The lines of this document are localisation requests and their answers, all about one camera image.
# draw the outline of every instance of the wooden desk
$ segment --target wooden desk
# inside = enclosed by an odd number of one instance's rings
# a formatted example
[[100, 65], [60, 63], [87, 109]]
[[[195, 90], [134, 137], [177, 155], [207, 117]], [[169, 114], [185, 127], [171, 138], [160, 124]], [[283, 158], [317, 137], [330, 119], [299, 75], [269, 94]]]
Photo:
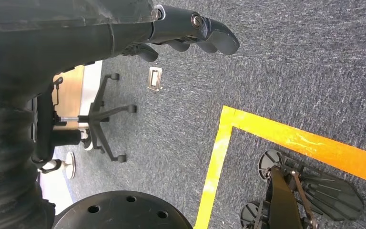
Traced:
[[[55, 110], [60, 117], [77, 117], [80, 113], [81, 95], [83, 84], [84, 66], [75, 67], [74, 70], [61, 73], [54, 77], [56, 81], [59, 77], [63, 77], [64, 81], [60, 84], [59, 101], [60, 104], [55, 106]], [[57, 103], [57, 90], [52, 92], [52, 101]], [[54, 129], [78, 129], [77, 122], [68, 122], [66, 126], [56, 126]]]

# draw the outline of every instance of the chair caster wheel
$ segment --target chair caster wheel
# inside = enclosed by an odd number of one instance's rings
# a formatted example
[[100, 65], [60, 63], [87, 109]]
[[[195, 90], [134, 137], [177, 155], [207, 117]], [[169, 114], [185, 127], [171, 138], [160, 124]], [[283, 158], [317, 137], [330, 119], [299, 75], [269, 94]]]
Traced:
[[137, 113], [137, 106], [136, 105], [128, 105], [127, 111], [128, 111], [128, 113]]
[[120, 163], [126, 162], [127, 161], [127, 156], [126, 155], [119, 155], [117, 157], [117, 161]]
[[110, 78], [111, 78], [112, 80], [120, 80], [120, 74], [118, 74], [118, 73], [113, 73], [113, 74], [111, 74], [111, 75], [110, 75]]

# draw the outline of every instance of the black circular base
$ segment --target black circular base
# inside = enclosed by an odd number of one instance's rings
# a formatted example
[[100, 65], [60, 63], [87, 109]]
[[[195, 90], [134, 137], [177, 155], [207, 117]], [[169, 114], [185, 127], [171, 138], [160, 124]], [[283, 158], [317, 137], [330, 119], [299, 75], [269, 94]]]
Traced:
[[259, 210], [259, 203], [253, 201], [247, 203], [241, 211], [241, 225], [243, 229], [253, 229], [254, 221]]
[[171, 204], [133, 191], [85, 198], [56, 217], [54, 229], [193, 229]]
[[274, 149], [264, 152], [259, 159], [258, 172], [260, 178], [267, 181], [270, 177], [268, 170], [276, 164], [282, 164], [281, 153]]

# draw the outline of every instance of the metal rod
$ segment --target metal rod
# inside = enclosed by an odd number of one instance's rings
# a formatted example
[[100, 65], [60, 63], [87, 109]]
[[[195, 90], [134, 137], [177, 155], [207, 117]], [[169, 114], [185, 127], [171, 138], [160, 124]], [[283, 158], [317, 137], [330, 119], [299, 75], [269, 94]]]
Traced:
[[61, 122], [78, 122], [78, 117], [61, 117]]
[[317, 229], [318, 223], [316, 222], [316, 219], [312, 214], [311, 207], [309, 206], [309, 202], [306, 199], [304, 189], [302, 188], [301, 181], [299, 180], [299, 172], [292, 171], [291, 174], [294, 177], [294, 180], [295, 180], [295, 183], [296, 183], [296, 186], [297, 186], [297, 189], [298, 189], [298, 193], [301, 196], [302, 205], [304, 206], [306, 217], [308, 217], [308, 219], [311, 221], [312, 229]]

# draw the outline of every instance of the yellow tape line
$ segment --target yellow tape line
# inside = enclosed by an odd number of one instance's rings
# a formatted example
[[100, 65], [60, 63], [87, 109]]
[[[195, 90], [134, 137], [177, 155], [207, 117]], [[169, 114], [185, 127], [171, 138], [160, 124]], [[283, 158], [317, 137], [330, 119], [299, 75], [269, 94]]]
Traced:
[[365, 150], [224, 106], [195, 229], [208, 228], [232, 127], [247, 131], [366, 180]]

